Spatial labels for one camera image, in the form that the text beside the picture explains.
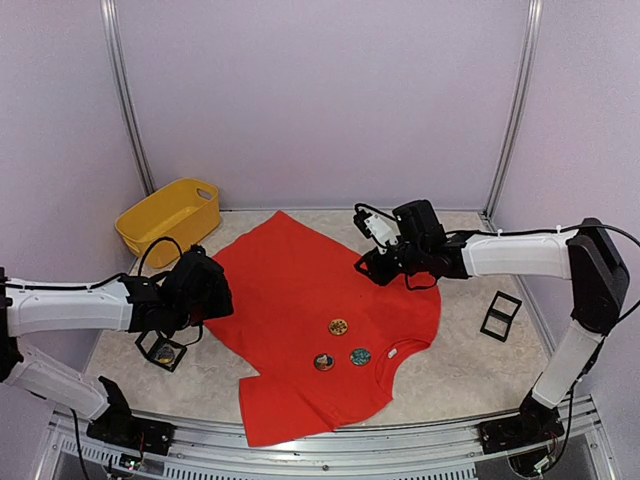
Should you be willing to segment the red t-shirt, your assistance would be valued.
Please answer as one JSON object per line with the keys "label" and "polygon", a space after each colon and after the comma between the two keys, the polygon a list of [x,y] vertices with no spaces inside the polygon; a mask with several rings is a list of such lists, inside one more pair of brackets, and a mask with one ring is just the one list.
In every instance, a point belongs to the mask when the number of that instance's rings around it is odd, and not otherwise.
{"label": "red t-shirt", "polygon": [[[380,287],[359,274],[357,254],[285,213],[240,236],[216,255],[234,313],[209,331],[255,370],[239,382],[248,444],[265,447],[363,422],[393,398],[402,363],[437,336],[441,294],[409,291],[396,279]],[[345,335],[328,331],[344,319]],[[350,353],[372,354],[365,366]],[[387,353],[396,348],[397,355]],[[314,368],[322,353],[333,369]]]}

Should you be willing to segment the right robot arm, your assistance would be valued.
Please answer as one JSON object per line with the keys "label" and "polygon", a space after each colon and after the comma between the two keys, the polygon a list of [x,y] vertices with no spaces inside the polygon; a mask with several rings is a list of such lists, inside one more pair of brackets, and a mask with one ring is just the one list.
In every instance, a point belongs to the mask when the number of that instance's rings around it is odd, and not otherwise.
{"label": "right robot arm", "polygon": [[558,406],[595,364],[605,339],[632,311],[624,306],[630,272],[611,236],[620,230],[596,218],[525,231],[444,228],[427,200],[389,213],[365,203],[353,221],[375,244],[355,264],[379,286],[398,276],[434,280],[488,276],[540,277],[570,283],[570,323],[516,414],[479,425],[484,453],[549,441],[566,433]]}

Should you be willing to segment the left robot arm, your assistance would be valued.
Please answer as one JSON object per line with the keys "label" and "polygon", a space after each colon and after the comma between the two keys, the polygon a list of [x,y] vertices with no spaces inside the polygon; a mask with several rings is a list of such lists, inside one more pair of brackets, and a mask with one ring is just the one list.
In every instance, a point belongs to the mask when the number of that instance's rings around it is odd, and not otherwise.
{"label": "left robot arm", "polygon": [[193,247],[175,266],[152,277],[116,274],[94,284],[34,283],[1,279],[1,380],[68,407],[89,422],[87,434],[108,444],[164,455],[174,426],[135,416],[113,380],[87,377],[29,344],[28,334],[68,330],[153,332],[152,350],[167,345],[180,355],[173,335],[233,313],[224,269]]}

